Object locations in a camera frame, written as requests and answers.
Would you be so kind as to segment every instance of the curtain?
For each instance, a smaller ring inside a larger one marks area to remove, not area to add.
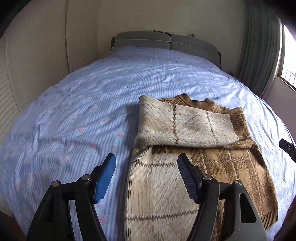
[[[282,42],[281,20],[266,4],[245,2],[245,27],[236,78],[263,97],[277,73]]]

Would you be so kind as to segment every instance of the bed sheet wrinkle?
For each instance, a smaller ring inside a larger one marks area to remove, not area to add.
[[[45,91],[17,119],[0,149],[0,191],[26,234],[50,183],[73,182],[114,153],[117,166],[107,193],[95,205],[109,241],[123,241],[126,179],[139,120],[139,96],[191,99],[244,109],[275,185],[279,221],[266,230],[272,239],[296,194],[296,164],[278,147],[294,141],[273,110],[242,83],[211,62],[172,50],[125,47],[70,73]],[[82,240],[75,204],[70,212]]]

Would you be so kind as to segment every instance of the mattress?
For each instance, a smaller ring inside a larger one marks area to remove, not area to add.
[[[49,88],[17,119],[0,150],[0,192],[24,233],[52,181],[76,181],[113,153],[116,170],[95,209],[107,239],[124,240],[125,189],[139,96],[181,93],[195,100],[208,97],[228,108],[243,107],[278,198],[279,220],[266,230],[272,239],[296,194],[296,164],[278,146],[281,138],[295,144],[283,122],[268,104],[213,63],[142,47],[113,48],[108,58]],[[70,213],[75,237],[82,240],[73,201]]]

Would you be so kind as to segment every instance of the brown stitched line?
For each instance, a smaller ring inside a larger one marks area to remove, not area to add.
[[[178,145],[178,136],[177,136],[177,129],[176,129],[176,112],[177,112],[177,107],[176,105],[174,104],[173,106],[173,132],[174,132],[174,136],[175,136],[175,143],[176,145]]]
[[[211,127],[211,133],[212,133],[213,137],[215,138],[215,140],[216,140],[216,143],[219,143],[219,141],[218,141],[217,137],[216,137],[216,136],[215,136],[215,134],[214,134],[213,126],[212,126],[212,123],[211,123],[211,121],[210,121],[210,118],[209,118],[208,111],[206,111],[206,114],[207,114],[207,120],[208,120],[208,121],[209,121],[209,123],[210,123],[210,127]]]
[[[177,163],[143,163],[141,161],[134,161],[135,164],[143,167],[177,167]]]
[[[168,218],[176,218],[180,216],[185,216],[193,213],[197,213],[198,209],[194,209],[187,212],[181,212],[181,213],[174,213],[174,214],[167,214],[167,215],[158,215],[158,216],[147,216],[147,217],[130,217],[130,218],[124,218],[125,220],[131,220],[131,221],[137,221],[137,220],[156,220],[156,219],[168,219]]]

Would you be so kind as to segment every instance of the gray headboard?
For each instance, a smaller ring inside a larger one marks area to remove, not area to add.
[[[138,46],[176,50],[207,59],[216,66],[221,64],[217,48],[203,40],[189,36],[169,35],[152,31],[121,32],[112,39],[111,47]]]

